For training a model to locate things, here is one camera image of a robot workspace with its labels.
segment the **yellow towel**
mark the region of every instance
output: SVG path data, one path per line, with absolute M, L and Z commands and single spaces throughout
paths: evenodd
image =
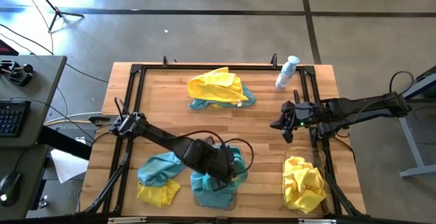
M 162 187 L 146 187 L 138 182 L 137 198 L 156 207 L 163 208 L 172 203 L 180 187 L 179 183 L 171 179 L 168 179 L 166 184 Z
M 285 199 L 290 210 L 309 213 L 326 198 L 324 180 L 317 168 L 302 157 L 285 161 Z
M 192 78 L 187 84 L 188 95 L 196 99 L 227 102 L 236 105 L 249 99 L 243 95 L 243 86 L 236 74 L 222 67 Z

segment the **teal towel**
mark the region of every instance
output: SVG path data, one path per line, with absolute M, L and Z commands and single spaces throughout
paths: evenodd
M 231 147 L 231 151 L 234 155 L 234 167 L 236 173 L 245 170 L 245 160 L 240 155 L 240 149 Z M 193 194 L 197 197 L 203 207 L 212 208 L 227 208 L 233 200 L 233 194 L 238 187 L 248 177 L 248 172 L 244 172 L 236 176 L 235 179 L 226 188 L 213 191 L 212 179 L 206 174 L 202 175 L 198 172 L 193 172 L 191 175 L 191 188 Z
M 185 165 L 174 153 L 163 153 L 151 157 L 138 169 L 138 180 L 144 186 L 162 187 L 183 169 Z
M 243 84 L 243 93 L 244 95 L 248 98 L 248 101 L 242 101 L 242 106 L 241 107 L 246 107 L 246 106 L 251 106 L 256 102 L 256 99 L 254 98 L 253 93 Z M 226 102 L 219 102 L 219 101 L 209 101 L 209 100 L 204 100 L 204 99 L 194 99 L 194 101 L 192 102 L 192 104 L 189 104 L 189 109 L 191 110 L 200 110 L 203 108 L 206 108 L 209 104 L 219 104 L 221 105 L 223 108 L 237 108 L 237 105 L 233 105 L 231 103 L 226 103 Z

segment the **wooden table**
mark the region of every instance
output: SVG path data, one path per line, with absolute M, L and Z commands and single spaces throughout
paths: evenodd
M 124 99 L 132 63 L 115 63 L 112 69 L 108 90 L 103 104 L 103 114 L 118 114 L 114 97 Z M 149 157 L 167 152 L 166 149 L 137 138 L 134 142 L 129 176 L 127 180 L 123 216 L 171 216 L 171 217 L 307 217 L 307 215 L 289 211 L 282 196 L 282 162 L 287 146 L 310 148 L 307 129 L 294 132 L 292 144 L 286 144 L 281 132 L 271 129 L 269 124 L 280 117 L 280 107 L 287 100 L 294 100 L 292 91 L 298 90 L 302 96 L 300 76 L 296 74 L 286 91 L 275 89 L 278 71 L 235 71 L 243 83 L 252 91 L 256 104 L 248 108 L 211 108 L 191 111 L 188 104 L 192 98 L 186 92 L 187 82 L 205 70 L 147 70 L 140 111 L 155 126 L 180 135 L 191 131 L 207 129 L 218 133 L 223 139 L 242 138 L 251 143 L 255 150 L 254 164 L 249 170 L 248 179 L 238 189 L 235 209 L 231 211 L 214 208 L 202 208 L 193 202 L 190 185 L 192 171 L 186 168 L 174 180 L 182 185 L 172 205 L 157 208 L 136 198 L 136 170 Z M 338 89 L 331 65 L 316 65 L 317 83 L 321 99 L 338 97 Z M 193 138 L 205 138 L 199 134 Z M 105 136 L 94 146 L 89 160 L 87 175 L 80 196 L 82 208 L 86 208 L 96 198 L 108 181 L 110 164 L 114 151 L 115 137 Z M 248 147 L 235 143 L 242 149 L 247 163 L 251 158 Z M 365 212 L 353 155 L 347 147 L 332 140 L 330 150 L 334 163 L 337 183 L 355 207 Z M 118 193 L 118 183 L 114 187 L 111 210 Z M 333 208 L 331 193 L 328 191 L 330 209 Z

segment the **concrete floor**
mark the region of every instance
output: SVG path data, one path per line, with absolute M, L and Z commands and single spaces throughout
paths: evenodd
M 52 14 L 36 0 L 48 21 Z M 59 7 L 146 10 L 277 10 L 303 11 L 302 0 L 52 0 Z M 436 0 L 309 0 L 318 12 L 435 12 Z M 0 0 L 0 7 L 31 5 L 30 0 Z M 2 13 L 0 22 L 27 37 L 50 46 L 44 23 L 32 7 L 21 13 Z M 350 99 L 388 92 L 391 75 L 402 69 L 416 76 L 434 66 L 436 21 L 434 18 L 313 17 L 313 26 L 323 64 L 332 64 L 340 95 Z M 163 55 L 184 62 L 265 63 L 273 53 L 284 62 L 297 55 L 313 64 L 304 16 L 177 16 L 94 15 L 84 19 L 68 16 L 56 22 L 54 53 L 68 63 L 103 79 L 109 79 L 115 61 L 161 61 Z M 1 29 L 37 54 L 41 48 Z M 26 52 L 11 43 L 17 50 Z M 399 76 L 398 91 L 408 83 Z M 70 114 L 99 111 L 106 84 L 90 80 L 66 67 L 59 88 Z M 62 110 L 57 93 L 53 106 Z M 49 114 L 48 119 L 58 117 Z M 367 212 L 374 217 L 434 223 L 436 174 L 407 180 L 398 171 L 415 167 L 399 122 L 376 119 L 351 129 L 360 184 Z M 434 159 L 434 145 L 420 146 Z M 52 188 L 51 195 L 69 201 L 72 212 L 76 198 L 72 187 Z

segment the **gray desk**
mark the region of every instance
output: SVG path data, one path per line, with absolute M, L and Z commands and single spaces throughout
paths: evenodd
M 4 77 L 0 77 L 0 99 L 20 96 L 43 101 L 47 104 L 51 103 L 63 68 L 65 67 L 66 57 L 36 57 L 30 55 L 19 57 L 0 56 L 0 59 L 12 59 L 20 65 L 31 64 L 35 70 L 32 81 L 26 87 L 16 86 Z M 21 137 L 18 139 L 2 138 L 0 140 L 0 178 L 14 170 L 18 157 L 22 150 L 24 150 L 22 147 L 35 144 L 47 111 L 48 107 L 45 105 L 32 102 L 31 112 L 27 117 Z M 0 206 L 0 220 L 23 219 L 26 217 L 26 213 L 35 199 L 37 187 L 42 179 L 44 162 L 49 150 L 49 146 L 38 144 L 28 148 L 27 152 L 22 156 L 17 167 L 17 171 L 22 173 L 20 197 L 13 206 Z

